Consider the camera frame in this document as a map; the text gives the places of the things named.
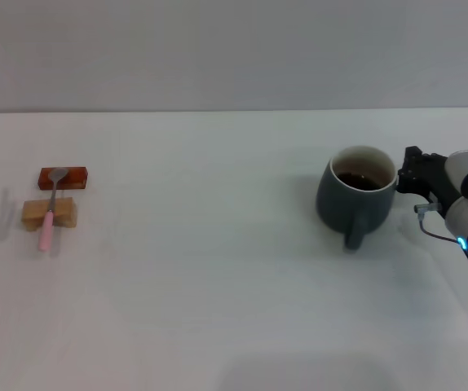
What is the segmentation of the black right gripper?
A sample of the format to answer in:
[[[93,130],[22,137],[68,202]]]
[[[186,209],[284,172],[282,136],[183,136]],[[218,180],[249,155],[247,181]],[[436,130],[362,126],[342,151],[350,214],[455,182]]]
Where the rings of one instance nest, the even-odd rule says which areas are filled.
[[[461,196],[445,173],[447,157],[422,154],[417,146],[404,150],[403,168],[398,171],[396,190],[400,194],[416,194],[440,205],[439,214],[445,217]]]

